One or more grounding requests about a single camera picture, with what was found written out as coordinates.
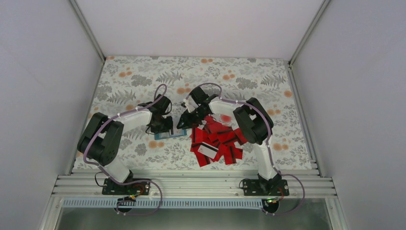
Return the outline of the teal card holder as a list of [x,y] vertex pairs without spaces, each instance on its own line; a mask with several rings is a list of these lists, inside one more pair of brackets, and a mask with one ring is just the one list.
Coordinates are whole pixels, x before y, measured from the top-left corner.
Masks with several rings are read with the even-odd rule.
[[183,137],[187,135],[186,129],[177,129],[173,127],[168,131],[161,131],[154,135],[154,140],[162,140],[162,139],[169,139],[169,138],[176,138],[176,137]]

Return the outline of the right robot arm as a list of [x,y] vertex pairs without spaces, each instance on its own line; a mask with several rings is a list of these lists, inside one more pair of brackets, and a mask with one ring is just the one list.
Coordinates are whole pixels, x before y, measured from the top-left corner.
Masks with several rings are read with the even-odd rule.
[[256,98],[247,101],[231,100],[220,93],[208,95],[198,85],[184,99],[186,111],[180,116],[178,129],[195,128],[208,115],[226,115],[234,118],[243,137],[251,144],[258,162],[258,188],[271,195],[282,180],[280,170],[274,164],[271,151],[273,121]]

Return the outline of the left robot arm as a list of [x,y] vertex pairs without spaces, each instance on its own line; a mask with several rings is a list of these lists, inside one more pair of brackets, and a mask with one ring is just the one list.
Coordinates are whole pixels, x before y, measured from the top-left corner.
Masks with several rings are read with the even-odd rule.
[[77,150],[83,153],[87,164],[97,166],[119,193],[127,194],[133,189],[132,172],[117,158],[122,135],[137,127],[146,126],[150,134],[167,133],[173,128],[172,102],[166,96],[142,103],[130,111],[109,117],[95,113],[81,135]]

